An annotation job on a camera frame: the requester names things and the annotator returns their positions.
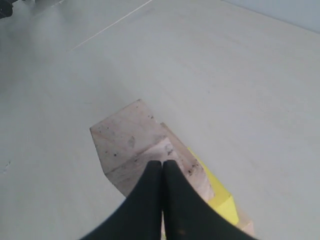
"yellow foam piece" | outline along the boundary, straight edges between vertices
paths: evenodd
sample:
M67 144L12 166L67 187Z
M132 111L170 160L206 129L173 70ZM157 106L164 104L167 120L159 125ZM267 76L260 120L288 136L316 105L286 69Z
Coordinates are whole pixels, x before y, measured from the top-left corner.
M188 148L192 155L202 165L214 191L214 197L211 198L207 204L220 214L229 223L236 225L239 222L239 217L236 209L234 197L228 192L221 182L210 172L204 163Z

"yellow block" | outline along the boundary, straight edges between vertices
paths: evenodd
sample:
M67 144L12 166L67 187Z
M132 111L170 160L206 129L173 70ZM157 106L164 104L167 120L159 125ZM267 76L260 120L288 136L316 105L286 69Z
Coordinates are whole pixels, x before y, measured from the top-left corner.
M214 191L214 197L210 199L207 204L225 218L229 223L236 225L239 222L237 214L236 204L234 197L228 192L227 189L221 184L221 182L210 172L210 170L199 160L199 158L188 148L192 155L202 165L210 184Z

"floor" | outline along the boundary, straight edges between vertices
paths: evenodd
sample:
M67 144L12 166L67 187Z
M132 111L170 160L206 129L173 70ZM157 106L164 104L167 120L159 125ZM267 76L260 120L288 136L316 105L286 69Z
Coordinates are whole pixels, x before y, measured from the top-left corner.
M259 239L320 237L320 35L219 0L37 4L0 20L0 239L79 239L119 206L89 127L140 98Z

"white wall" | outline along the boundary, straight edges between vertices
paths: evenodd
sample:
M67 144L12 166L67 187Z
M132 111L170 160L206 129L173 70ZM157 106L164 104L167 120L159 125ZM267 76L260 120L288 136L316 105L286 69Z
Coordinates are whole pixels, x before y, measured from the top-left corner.
M319 0L225 0L266 16L320 33Z

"white floor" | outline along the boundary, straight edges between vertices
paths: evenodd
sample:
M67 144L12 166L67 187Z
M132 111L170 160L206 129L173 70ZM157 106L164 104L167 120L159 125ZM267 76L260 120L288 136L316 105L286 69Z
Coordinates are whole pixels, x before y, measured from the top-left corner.
M320 35L219 0L114 25L145 0L47 3L0 20L1 240L79 239L116 209L89 127L139 98L258 238L320 237Z

